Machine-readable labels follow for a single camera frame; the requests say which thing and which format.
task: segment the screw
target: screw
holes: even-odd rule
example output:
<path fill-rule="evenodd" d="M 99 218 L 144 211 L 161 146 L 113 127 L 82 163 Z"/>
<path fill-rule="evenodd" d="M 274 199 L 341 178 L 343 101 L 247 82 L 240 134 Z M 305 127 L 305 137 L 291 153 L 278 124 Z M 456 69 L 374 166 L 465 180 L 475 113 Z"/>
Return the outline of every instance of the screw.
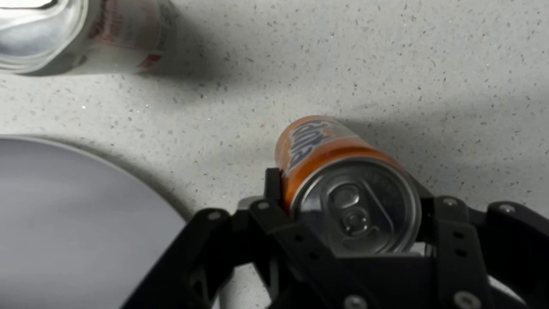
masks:
<path fill-rule="evenodd" d="M 502 213 L 514 213 L 516 211 L 514 206 L 511 206 L 511 204 L 501 204 L 499 209 Z"/>
<path fill-rule="evenodd" d="M 269 202 L 259 202 L 259 204 L 257 204 L 257 209 L 269 209 L 269 208 L 271 208 Z"/>
<path fill-rule="evenodd" d="M 219 211 L 212 211 L 212 213 L 207 213 L 207 220 L 219 220 L 221 218 L 221 213 Z"/>
<path fill-rule="evenodd" d="M 360 295 L 348 295 L 343 300 L 343 307 L 344 309 L 367 309 L 367 304 L 365 304 L 363 297 L 360 297 Z"/>
<path fill-rule="evenodd" d="M 458 309 L 480 309 L 482 302 L 477 295 L 466 290 L 459 290 L 453 295 L 453 302 Z"/>
<path fill-rule="evenodd" d="M 458 204 L 458 201 L 449 199 L 449 197 L 442 199 L 442 202 L 447 204 L 447 206 L 456 206 Z"/>

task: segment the can label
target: can label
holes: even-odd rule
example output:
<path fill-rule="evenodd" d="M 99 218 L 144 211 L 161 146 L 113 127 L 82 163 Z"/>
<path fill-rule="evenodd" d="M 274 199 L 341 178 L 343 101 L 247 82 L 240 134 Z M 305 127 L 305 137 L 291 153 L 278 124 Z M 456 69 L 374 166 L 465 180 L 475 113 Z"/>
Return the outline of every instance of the can label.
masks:
<path fill-rule="evenodd" d="M 300 125 L 291 132 L 291 146 L 288 148 L 290 165 L 286 166 L 286 172 L 291 172 L 322 144 L 348 137 L 356 139 L 351 130 L 331 118 L 317 118 Z"/>

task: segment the gray plate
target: gray plate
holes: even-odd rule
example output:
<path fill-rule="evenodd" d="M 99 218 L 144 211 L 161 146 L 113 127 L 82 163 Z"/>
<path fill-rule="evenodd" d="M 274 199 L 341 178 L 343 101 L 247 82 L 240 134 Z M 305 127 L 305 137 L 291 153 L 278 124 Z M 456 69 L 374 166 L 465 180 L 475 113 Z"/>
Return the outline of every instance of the gray plate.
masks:
<path fill-rule="evenodd" d="M 0 137 L 0 307 L 120 307 L 181 227 L 104 160 Z"/>

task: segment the orange can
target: orange can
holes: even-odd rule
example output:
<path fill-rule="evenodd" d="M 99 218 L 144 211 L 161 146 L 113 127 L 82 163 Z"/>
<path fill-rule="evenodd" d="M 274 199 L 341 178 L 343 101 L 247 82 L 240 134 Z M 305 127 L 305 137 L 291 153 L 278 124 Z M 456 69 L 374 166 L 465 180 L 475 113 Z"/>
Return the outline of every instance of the orange can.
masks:
<path fill-rule="evenodd" d="M 283 208 L 336 256 L 401 252 L 420 227 L 410 175 L 329 117 L 303 117 L 276 142 Z"/>

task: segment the black robotic claw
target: black robotic claw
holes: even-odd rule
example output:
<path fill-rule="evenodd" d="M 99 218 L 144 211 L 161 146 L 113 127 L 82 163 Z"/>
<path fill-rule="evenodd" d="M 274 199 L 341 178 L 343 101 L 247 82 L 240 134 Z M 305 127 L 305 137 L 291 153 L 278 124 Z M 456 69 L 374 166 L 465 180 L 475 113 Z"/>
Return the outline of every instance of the black robotic claw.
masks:
<path fill-rule="evenodd" d="M 252 263 L 271 309 L 547 309 L 549 221 L 516 202 L 487 213 L 442 196 L 422 199 L 423 256 L 336 259 L 279 208 L 279 172 L 264 199 L 230 216 L 199 211 L 130 295 L 125 309 L 211 307 L 235 266 Z M 521 300 L 490 287 L 489 276 Z"/>

